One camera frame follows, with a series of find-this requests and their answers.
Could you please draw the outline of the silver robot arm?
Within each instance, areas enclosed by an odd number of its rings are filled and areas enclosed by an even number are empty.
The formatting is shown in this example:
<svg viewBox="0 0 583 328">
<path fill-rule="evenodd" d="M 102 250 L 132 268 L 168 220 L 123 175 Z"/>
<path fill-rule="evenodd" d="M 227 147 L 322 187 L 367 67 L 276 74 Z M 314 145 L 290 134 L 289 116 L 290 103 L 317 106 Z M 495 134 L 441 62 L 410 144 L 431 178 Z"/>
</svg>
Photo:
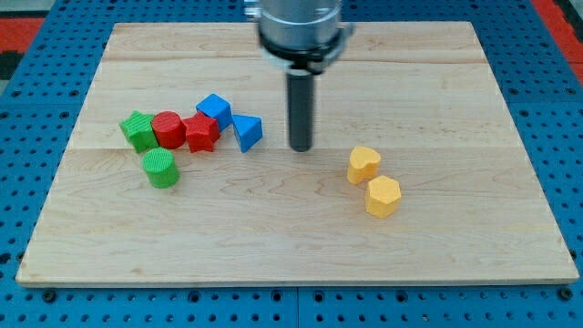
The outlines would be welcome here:
<svg viewBox="0 0 583 328">
<path fill-rule="evenodd" d="M 289 145 L 308 151 L 315 78 L 341 56 L 355 25 L 342 23 L 338 0 L 244 0 L 243 10 L 257 23 L 261 51 L 285 73 Z"/>
</svg>

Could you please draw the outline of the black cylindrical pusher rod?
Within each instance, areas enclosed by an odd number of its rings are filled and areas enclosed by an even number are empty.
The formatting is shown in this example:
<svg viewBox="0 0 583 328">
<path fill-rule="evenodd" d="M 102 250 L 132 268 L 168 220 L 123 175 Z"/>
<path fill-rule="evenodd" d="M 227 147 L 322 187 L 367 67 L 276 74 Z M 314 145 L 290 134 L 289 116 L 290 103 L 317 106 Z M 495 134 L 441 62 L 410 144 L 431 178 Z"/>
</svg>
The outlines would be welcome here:
<svg viewBox="0 0 583 328">
<path fill-rule="evenodd" d="M 303 70 L 286 73 L 287 122 L 290 147 L 297 152 L 312 147 L 314 77 Z"/>
</svg>

